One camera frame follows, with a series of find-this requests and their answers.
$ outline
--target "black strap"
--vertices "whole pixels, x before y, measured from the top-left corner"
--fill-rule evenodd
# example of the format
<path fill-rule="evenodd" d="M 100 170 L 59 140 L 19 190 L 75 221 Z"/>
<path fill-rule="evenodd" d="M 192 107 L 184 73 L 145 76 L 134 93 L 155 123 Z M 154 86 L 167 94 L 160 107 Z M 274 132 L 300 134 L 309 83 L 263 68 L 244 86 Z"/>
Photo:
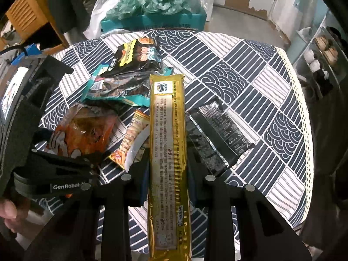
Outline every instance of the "black strap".
<path fill-rule="evenodd" d="M 11 51 L 11 50 L 15 50 L 15 49 L 22 50 L 24 52 L 24 55 L 28 56 L 27 50 L 25 49 L 24 45 L 14 45 L 14 46 L 8 47 L 8 48 L 0 51 L 0 55 L 5 54 L 6 52 Z"/>

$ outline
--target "floor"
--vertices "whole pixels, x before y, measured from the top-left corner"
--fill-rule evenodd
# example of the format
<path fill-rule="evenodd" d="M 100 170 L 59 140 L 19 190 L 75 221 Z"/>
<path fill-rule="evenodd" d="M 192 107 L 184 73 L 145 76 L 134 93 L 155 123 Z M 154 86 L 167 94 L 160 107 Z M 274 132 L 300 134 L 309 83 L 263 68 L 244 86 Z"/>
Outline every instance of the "floor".
<path fill-rule="evenodd" d="M 214 6 L 206 28 L 210 32 L 225 33 L 285 48 L 280 33 L 269 22 L 234 10 Z"/>

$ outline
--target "patterned tablecloth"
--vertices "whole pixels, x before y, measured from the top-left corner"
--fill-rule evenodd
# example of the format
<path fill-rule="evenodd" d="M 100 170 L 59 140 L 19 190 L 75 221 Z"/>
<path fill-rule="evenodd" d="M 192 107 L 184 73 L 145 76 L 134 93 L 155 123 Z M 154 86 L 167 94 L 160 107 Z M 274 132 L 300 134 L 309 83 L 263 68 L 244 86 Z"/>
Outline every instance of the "patterned tablecloth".
<path fill-rule="evenodd" d="M 74 69 L 65 75 L 49 100 L 40 126 L 54 129 L 67 109 L 81 98 L 97 66 L 108 63 L 117 47 L 148 36 L 161 48 L 163 63 L 184 74 L 186 110 L 217 95 L 243 134 L 255 148 L 223 174 L 226 183 L 254 184 L 293 227 L 307 216 L 313 184 L 313 146 L 309 115 L 301 86 L 282 49 L 225 34 L 189 30 L 151 30 L 89 40 L 75 44 L 55 57 Z M 113 129 L 106 155 L 118 148 L 135 107 L 124 106 Z M 37 146 L 43 149 L 44 144 Z M 100 167 L 101 183 L 122 174 L 109 159 Z M 58 198 L 40 204 L 55 212 Z M 239 235 L 235 210 L 235 250 Z M 102 238 L 103 209 L 97 239 Z M 193 257 L 203 257 L 207 209 L 191 208 Z M 129 209 L 131 249 L 147 253 L 147 203 Z"/>

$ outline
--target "nutrition label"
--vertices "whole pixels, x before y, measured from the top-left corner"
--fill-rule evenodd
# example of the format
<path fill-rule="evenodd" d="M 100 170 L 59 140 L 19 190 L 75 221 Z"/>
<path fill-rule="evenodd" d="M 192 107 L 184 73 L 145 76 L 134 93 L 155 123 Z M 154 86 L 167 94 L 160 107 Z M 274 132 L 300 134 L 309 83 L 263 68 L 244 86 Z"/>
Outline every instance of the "nutrition label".
<path fill-rule="evenodd" d="M 153 225 L 155 248 L 176 248 L 175 171 L 172 95 L 154 96 L 152 153 Z"/>
<path fill-rule="evenodd" d="M 243 153 L 245 152 L 243 148 L 249 144 L 249 141 L 226 113 L 222 113 L 219 109 L 213 107 L 204 114 L 204 117 L 233 152 L 237 155 L 240 154 L 241 150 Z"/>

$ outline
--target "teal cardboard box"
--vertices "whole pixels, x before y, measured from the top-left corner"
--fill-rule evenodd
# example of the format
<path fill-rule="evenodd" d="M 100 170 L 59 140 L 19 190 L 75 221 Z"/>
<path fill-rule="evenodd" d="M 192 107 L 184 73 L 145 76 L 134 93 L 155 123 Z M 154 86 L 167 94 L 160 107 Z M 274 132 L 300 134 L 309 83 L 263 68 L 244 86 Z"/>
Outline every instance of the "teal cardboard box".
<path fill-rule="evenodd" d="M 198 14 L 177 13 L 174 15 L 148 14 L 112 21 L 104 18 L 100 24 L 103 32 L 113 29 L 139 31 L 153 28 L 192 28 L 203 30 L 207 14 L 203 8 Z"/>

